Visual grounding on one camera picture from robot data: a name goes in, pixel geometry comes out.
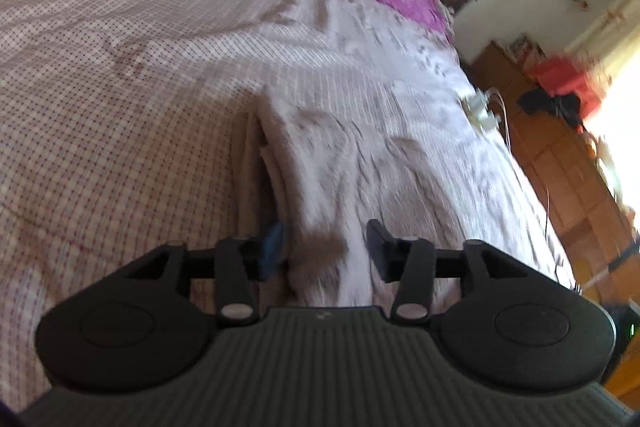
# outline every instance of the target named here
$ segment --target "bed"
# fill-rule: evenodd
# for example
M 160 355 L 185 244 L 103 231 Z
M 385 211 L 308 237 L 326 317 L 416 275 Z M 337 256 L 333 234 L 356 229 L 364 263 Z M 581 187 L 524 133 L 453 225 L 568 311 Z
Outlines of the bed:
M 46 390 L 33 335 L 56 302 L 168 240 L 259 230 L 267 200 L 290 237 L 266 301 L 388 307 L 370 218 L 573 285 L 500 135 L 462 111 L 442 7 L 470 1 L 0 0 L 1 399 Z M 435 290 L 436 310 L 460 296 Z

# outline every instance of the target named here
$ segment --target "beige towel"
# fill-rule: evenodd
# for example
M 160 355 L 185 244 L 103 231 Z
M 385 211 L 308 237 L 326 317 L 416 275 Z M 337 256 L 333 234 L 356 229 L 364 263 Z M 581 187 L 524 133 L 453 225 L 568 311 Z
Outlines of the beige towel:
M 289 303 L 373 303 L 388 311 L 396 285 L 383 283 L 370 261 L 369 219 L 441 248 L 462 243 L 460 224 L 414 140 L 296 107 L 267 89 L 255 110 L 237 119 L 233 144 L 238 233 L 258 235 L 276 218 L 285 224 Z M 268 291 L 270 304 L 282 304 L 274 295 L 284 295 L 285 281 L 278 283 Z M 437 281 L 434 311 L 458 298 L 455 280 Z

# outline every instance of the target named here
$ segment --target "sunlight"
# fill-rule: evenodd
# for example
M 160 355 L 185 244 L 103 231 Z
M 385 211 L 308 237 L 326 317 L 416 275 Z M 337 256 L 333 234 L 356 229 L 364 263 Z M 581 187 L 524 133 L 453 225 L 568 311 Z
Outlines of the sunlight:
M 586 127 L 609 145 L 622 184 L 623 200 L 640 213 L 640 50 L 620 72 L 597 115 Z M 636 216 L 636 225 L 640 220 Z

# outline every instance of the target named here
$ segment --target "round black cover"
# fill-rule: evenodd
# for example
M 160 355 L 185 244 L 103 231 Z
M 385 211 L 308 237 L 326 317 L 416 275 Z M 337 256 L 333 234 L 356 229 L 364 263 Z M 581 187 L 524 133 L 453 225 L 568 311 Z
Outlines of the round black cover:
M 111 279 L 56 306 L 40 322 L 36 350 L 52 380 L 124 393 L 170 380 L 207 344 L 206 317 L 155 281 Z
M 447 352 L 484 380 L 523 391 L 560 391 L 597 380 L 616 334 L 600 307 L 554 282 L 493 280 L 443 316 Z

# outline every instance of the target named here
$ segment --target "black electronic device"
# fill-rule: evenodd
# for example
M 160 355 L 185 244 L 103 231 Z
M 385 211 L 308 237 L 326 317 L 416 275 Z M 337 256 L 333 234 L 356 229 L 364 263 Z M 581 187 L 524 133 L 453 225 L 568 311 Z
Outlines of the black electronic device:
M 599 306 L 482 241 L 462 251 L 393 238 L 367 246 L 380 309 L 270 309 L 273 244 L 164 245 L 52 309 L 36 350 L 53 389 L 24 411 L 33 427 L 621 426 L 630 411 L 596 382 L 615 343 Z M 431 314 L 434 279 L 463 298 Z M 215 278 L 215 315 L 188 299 Z

